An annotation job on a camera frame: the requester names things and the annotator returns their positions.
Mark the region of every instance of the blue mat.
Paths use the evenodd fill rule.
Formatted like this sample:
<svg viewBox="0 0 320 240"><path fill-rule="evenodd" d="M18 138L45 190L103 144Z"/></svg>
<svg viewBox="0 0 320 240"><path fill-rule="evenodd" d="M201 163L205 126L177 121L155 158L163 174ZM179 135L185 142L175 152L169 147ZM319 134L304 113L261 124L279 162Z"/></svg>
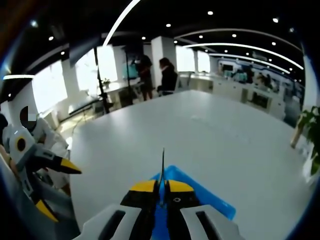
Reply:
<svg viewBox="0 0 320 240"><path fill-rule="evenodd" d="M179 182L186 183L190 185L194 191L195 195L199 199L202 205L211 205L215 209L217 209L220 213L222 213L226 218L232 220L236 215L236 209L223 201L219 197L215 196L199 183L194 181L191 177L181 171L174 165L167 167L164 170L164 176L166 180L176 180ZM151 179L158 180L160 178L160 173L152 177ZM161 182L160 185L160 199L164 199L165 195L165 185L164 182ZM167 229L167 210L165 207L161 208L159 205L156 206L155 210L155 227L152 232L153 240L169 240L169 232Z"/></svg>

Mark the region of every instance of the window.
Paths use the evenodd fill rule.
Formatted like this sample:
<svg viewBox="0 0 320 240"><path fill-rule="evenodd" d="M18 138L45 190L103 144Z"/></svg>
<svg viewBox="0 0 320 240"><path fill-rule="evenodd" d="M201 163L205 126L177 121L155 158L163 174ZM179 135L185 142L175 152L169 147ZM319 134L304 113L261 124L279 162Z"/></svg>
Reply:
<svg viewBox="0 0 320 240"><path fill-rule="evenodd" d="M198 51L198 71L210 73L210 56L203 51Z"/></svg>
<svg viewBox="0 0 320 240"><path fill-rule="evenodd" d="M191 48L175 46L176 68L178 72L195 72L195 54Z"/></svg>
<svg viewBox="0 0 320 240"><path fill-rule="evenodd" d="M97 48L97 53L101 80L117 81L118 76L113 47L111 45L100 46Z"/></svg>
<svg viewBox="0 0 320 240"><path fill-rule="evenodd" d="M38 72L32 80L35 105L42 113L67 98L61 61Z"/></svg>
<svg viewBox="0 0 320 240"><path fill-rule="evenodd" d="M79 90L89 90L90 94L97 93L98 74L95 60L95 52L91 49L75 64L76 78Z"/></svg>

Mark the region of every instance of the yellow tip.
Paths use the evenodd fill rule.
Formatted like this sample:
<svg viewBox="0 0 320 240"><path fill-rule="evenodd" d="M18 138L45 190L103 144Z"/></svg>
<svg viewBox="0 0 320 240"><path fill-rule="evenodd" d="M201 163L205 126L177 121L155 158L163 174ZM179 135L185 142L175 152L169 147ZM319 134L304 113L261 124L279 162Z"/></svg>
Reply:
<svg viewBox="0 0 320 240"><path fill-rule="evenodd" d="M51 211L47 208L47 206L42 200L39 200L35 206L37 207L37 209L40 210L40 212L42 212L48 218L50 218L56 223L59 222L58 219L56 219L56 217L51 213Z"/></svg>
<svg viewBox="0 0 320 240"><path fill-rule="evenodd" d="M170 186L170 192L193 192L194 189L188 184L175 180L168 180Z"/></svg>
<svg viewBox="0 0 320 240"><path fill-rule="evenodd" d="M131 187L130 191L152 193L154 191L155 182L156 180L138 182L133 187Z"/></svg>
<svg viewBox="0 0 320 240"><path fill-rule="evenodd" d="M76 165L74 165L71 161L69 161L68 159L62 158L60 165L63 167L67 167L67 168L79 171L81 173L81 170Z"/></svg>

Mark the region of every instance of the ceiling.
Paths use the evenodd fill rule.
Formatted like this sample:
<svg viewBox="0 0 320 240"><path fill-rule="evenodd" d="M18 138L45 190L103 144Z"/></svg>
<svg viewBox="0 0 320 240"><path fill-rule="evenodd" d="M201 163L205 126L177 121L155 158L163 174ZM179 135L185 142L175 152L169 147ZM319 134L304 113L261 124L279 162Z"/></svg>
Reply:
<svg viewBox="0 0 320 240"><path fill-rule="evenodd" d="M61 58L67 58L68 49L65 50L64 56L61 56L58 51L33 71L26 72L28 66L34 61L60 46L108 33L130 2L130 0L51 1L31 18L37 22L37 27L28 24L22 33L13 62L9 66L11 74L34 74ZM298 8L290 2L294 6L288 11L285 7L287 3L284 2L281 5L280 2L271 0L260 7L257 1L253 0L239 2L197 0L190 3L185 0L141 0L117 29L122 32L135 32L136 35L117 36L112 38L110 43L122 45L132 41L142 42L142 36L146 37L145 42L150 42L157 36L177 38L209 29L247 29L277 36L290 44L264 34L232 30L201 33L203 38L199 38L200 34L196 33L184 36L183 39L195 43L236 43L259 47L281 54L303 66L303 53L298 50L301 49L301 44L297 35L297 22L295 18L291 18ZM208 11L213 11L213 15L208 15ZM279 22L273 22L273 18L278 18ZM224 53L228 50L228 54L241 56L246 56L249 52L250 55L247 57L251 57L253 52L252 49L236 46L210 46L209 48L212 52ZM255 52L259 52L268 59L271 58L271 63L279 67L293 68L289 76L293 79L301 79L304 84L303 70L272 54L256 50ZM2 96L7 96L10 92L13 98L27 83L28 80L25 79L6 83L3 86Z"/></svg>

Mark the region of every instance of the plant pot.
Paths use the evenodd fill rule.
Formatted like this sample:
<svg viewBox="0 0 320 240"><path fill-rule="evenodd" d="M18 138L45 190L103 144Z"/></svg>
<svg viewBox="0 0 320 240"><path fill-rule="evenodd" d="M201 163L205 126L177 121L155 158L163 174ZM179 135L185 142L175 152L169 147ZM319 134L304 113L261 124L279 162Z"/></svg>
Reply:
<svg viewBox="0 0 320 240"><path fill-rule="evenodd" d="M319 176L320 176L320 167L317 168L316 172L314 174L312 174L312 168L315 167L315 163L313 163L315 156L317 155L317 153L315 154L314 151L314 145L312 144L311 147L311 151L308 154L308 157L303 165L302 168L302 175L305 179L305 182L311 186L312 184L316 183Z"/></svg>

